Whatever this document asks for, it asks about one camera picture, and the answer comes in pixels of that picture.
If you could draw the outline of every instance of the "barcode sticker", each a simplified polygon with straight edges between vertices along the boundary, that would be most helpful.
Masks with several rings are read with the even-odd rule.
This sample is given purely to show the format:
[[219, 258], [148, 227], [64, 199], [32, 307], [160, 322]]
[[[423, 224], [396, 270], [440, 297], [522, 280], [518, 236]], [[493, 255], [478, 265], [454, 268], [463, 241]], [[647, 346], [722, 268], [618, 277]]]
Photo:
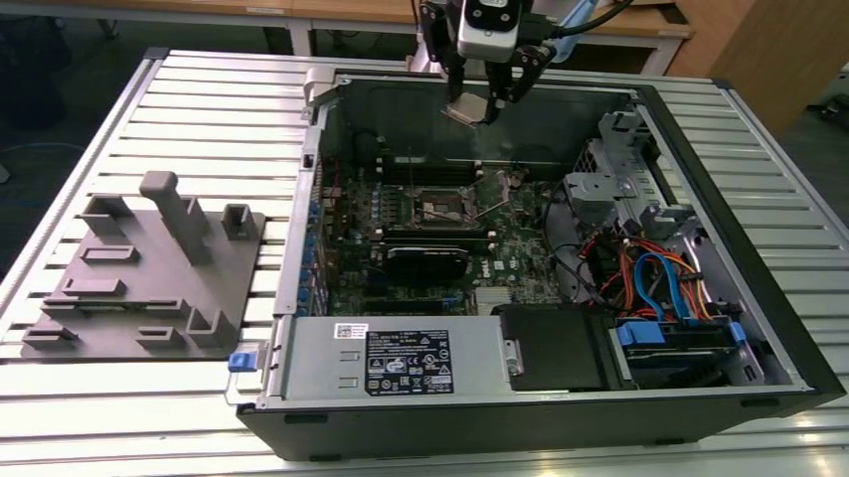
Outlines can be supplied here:
[[332, 337], [336, 340], [364, 340], [367, 332], [367, 323], [336, 323], [332, 328]]

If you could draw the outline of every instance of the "blue cable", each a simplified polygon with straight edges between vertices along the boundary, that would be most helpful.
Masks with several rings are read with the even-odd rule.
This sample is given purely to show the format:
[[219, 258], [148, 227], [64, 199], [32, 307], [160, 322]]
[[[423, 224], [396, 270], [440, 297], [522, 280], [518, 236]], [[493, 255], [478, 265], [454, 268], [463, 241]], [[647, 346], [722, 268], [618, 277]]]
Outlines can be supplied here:
[[645, 253], [637, 259], [637, 263], [634, 264], [634, 286], [637, 288], [637, 293], [639, 294], [639, 297], [643, 299], [643, 301], [649, 303], [649, 306], [658, 314], [658, 321], [663, 321], [663, 308], [661, 308], [661, 305], [658, 305], [657, 301], [651, 299], [642, 285], [642, 267], [643, 267], [643, 264], [646, 263], [646, 260], [651, 256], [661, 260], [661, 263], [663, 264], [663, 269], [666, 270], [666, 277], [669, 278], [669, 292], [670, 292], [670, 296], [673, 297], [673, 306], [675, 307], [675, 314], [678, 315], [678, 318], [681, 319], [691, 318], [693, 315], [690, 313], [690, 309], [687, 308], [687, 303], [681, 297], [681, 291], [678, 289], [678, 275], [675, 274], [675, 267], [673, 266], [673, 262], [669, 261], [669, 259], [658, 253], [654, 253], [654, 252]]

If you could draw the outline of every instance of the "white label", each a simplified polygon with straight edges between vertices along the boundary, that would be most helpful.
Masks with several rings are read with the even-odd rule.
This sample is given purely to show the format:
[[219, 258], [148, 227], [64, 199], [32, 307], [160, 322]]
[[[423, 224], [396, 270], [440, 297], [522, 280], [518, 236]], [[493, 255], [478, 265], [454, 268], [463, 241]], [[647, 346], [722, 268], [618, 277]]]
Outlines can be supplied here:
[[687, 38], [690, 36], [687, 32], [677, 32], [675, 30], [661, 30], [658, 31], [658, 35], [661, 37], [682, 37], [682, 38]]
[[283, 8], [246, 7], [244, 9], [248, 13], [271, 13], [272, 15], [284, 15], [287, 13]]
[[367, 332], [367, 323], [336, 323], [332, 337], [336, 340], [364, 340]]

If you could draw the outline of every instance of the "wooden table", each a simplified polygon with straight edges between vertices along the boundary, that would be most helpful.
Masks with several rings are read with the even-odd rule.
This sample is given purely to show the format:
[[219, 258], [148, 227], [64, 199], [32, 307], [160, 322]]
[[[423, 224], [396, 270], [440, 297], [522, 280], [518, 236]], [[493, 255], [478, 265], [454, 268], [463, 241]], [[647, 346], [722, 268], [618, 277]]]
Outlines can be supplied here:
[[[410, 0], [7, 0], [0, 13], [287, 28], [304, 57], [314, 30], [415, 33]], [[670, 24], [655, 8], [630, 7], [581, 43], [651, 49], [642, 73], [662, 75], [691, 36], [690, 26]]]

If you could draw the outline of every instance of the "power supply label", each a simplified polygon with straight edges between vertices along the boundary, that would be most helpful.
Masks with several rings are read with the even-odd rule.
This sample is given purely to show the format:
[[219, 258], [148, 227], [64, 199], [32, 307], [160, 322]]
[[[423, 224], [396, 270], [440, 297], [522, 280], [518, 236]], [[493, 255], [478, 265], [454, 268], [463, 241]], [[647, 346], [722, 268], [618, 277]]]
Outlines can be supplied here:
[[454, 392], [447, 330], [366, 334], [366, 392], [371, 396]]

